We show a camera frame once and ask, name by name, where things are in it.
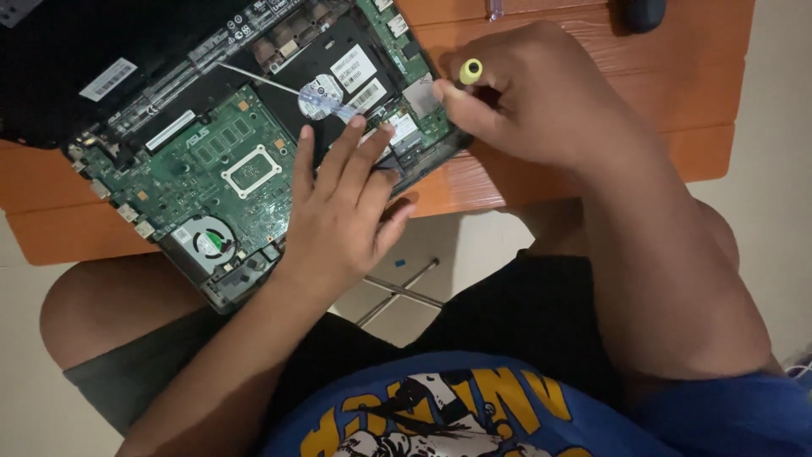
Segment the white floor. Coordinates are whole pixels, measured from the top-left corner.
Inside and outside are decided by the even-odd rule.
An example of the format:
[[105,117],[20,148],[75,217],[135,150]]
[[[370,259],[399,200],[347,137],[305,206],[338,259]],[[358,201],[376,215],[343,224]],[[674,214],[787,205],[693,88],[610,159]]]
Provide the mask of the white floor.
[[[775,352],[788,359],[812,342],[812,3],[758,0],[730,175],[691,185],[730,221],[741,273],[767,320]],[[415,288],[438,299],[482,279],[530,244],[518,220],[498,212],[415,220],[376,276],[405,281],[432,256],[441,265]],[[397,268],[395,261],[406,264]],[[109,456],[121,438],[62,378],[37,329],[45,292],[67,268],[28,266],[0,219],[0,454]],[[387,296],[359,285],[336,306],[354,320]],[[400,299],[368,330],[395,344],[435,316]]]

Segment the left hand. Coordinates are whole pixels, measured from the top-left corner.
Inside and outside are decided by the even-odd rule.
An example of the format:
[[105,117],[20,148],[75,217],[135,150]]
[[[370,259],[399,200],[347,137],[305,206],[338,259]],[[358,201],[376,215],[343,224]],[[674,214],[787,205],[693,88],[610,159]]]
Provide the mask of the left hand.
[[395,133],[382,124],[363,145],[366,120],[353,117],[313,179],[314,133],[302,128],[293,169],[293,208],[285,255],[272,281],[293,285],[330,306],[360,282],[398,241],[414,202],[381,220],[397,171],[370,174]]

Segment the orange table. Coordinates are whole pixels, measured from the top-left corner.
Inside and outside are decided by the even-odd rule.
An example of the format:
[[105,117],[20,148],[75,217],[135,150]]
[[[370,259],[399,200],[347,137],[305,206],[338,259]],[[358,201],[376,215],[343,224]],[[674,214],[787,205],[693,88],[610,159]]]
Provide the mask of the orange table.
[[[505,0],[489,23],[485,0],[400,0],[436,59],[486,35],[554,20],[575,35],[620,93],[663,135],[685,181],[728,171],[755,0],[669,0],[662,27],[619,37],[607,0]],[[154,251],[89,190],[57,151],[0,141],[0,207],[31,264]],[[418,215],[516,206],[575,194],[565,176],[481,143],[417,186]]]

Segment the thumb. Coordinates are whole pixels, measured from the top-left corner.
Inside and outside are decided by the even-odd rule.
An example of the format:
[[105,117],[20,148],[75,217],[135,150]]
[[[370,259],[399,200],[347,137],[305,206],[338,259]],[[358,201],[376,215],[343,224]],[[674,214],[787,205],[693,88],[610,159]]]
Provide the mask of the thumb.
[[379,262],[404,234],[406,223],[416,209],[417,205],[410,203],[400,208],[389,220],[383,223],[378,230],[378,235],[375,237],[375,263]]
[[512,124],[508,118],[479,98],[457,89],[449,80],[435,81],[433,91],[445,107],[448,119],[465,132],[497,147],[510,137]]

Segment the blue t-shirt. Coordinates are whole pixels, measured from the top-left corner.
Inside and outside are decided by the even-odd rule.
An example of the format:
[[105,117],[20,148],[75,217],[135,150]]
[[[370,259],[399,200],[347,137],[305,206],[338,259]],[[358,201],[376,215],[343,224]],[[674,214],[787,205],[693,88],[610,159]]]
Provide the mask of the blue t-shirt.
[[632,418],[514,359],[418,355],[336,381],[263,457],[812,456],[812,404],[768,375],[686,382]]

